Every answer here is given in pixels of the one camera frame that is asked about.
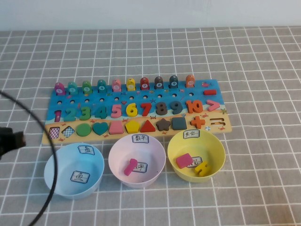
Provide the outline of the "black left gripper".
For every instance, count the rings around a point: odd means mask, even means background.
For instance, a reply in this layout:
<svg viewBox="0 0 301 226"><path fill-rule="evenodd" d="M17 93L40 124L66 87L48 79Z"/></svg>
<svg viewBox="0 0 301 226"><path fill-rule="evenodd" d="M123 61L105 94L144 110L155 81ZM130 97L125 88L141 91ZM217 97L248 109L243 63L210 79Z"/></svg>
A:
<svg viewBox="0 0 301 226"><path fill-rule="evenodd" d="M13 133L11 128L0 128L0 158L4 154L24 146L26 146L26 141L22 131Z"/></svg>

